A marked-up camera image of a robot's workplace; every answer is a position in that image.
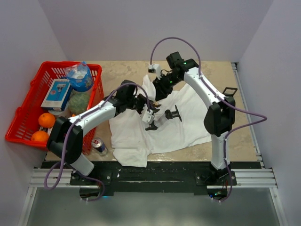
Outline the white printed t-shirt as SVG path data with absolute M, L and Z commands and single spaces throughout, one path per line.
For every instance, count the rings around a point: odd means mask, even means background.
M 109 120 L 113 155 L 122 166 L 146 167 L 150 154 L 168 153 L 211 141 L 204 127 L 207 108 L 201 98 L 185 84 L 160 102 L 158 120 L 165 110 L 177 109 L 180 118 L 166 120 L 157 130 L 146 131 L 137 111 L 127 109 Z

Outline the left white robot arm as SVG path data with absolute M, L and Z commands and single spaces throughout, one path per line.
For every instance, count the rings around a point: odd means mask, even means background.
M 144 89 L 136 95 L 140 85 L 125 80 L 122 84 L 91 109 L 68 119 L 59 117 L 48 138 L 47 149 L 61 158 L 61 164 L 69 164 L 81 174 L 87 185 L 97 181 L 94 164 L 83 154 L 83 138 L 99 124 L 112 119 L 126 109 L 136 110 L 142 121 L 151 123 L 154 119 L 153 101 Z

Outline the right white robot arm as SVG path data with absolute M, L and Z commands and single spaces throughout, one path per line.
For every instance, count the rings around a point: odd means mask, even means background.
M 153 85 L 156 90 L 156 101 L 167 98 L 173 91 L 173 86 L 184 81 L 198 94 L 207 107 L 204 118 L 204 126 L 211 135 L 212 159 L 211 165 L 215 170 L 210 172 L 210 181 L 220 185 L 226 180 L 226 173 L 223 171 L 230 162 L 227 158 L 226 134 L 232 129 L 235 122 L 234 109 L 227 104 L 235 105 L 233 97 L 227 97 L 219 92 L 199 71 L 200 67 L 194 59 L 184 60 L 179 52 L 170 54 L 166 61 L 171 69 L 166 75 L 161 72 L 158 64 L 149 64 L 148 72 L 155 73 L 156 79 Z

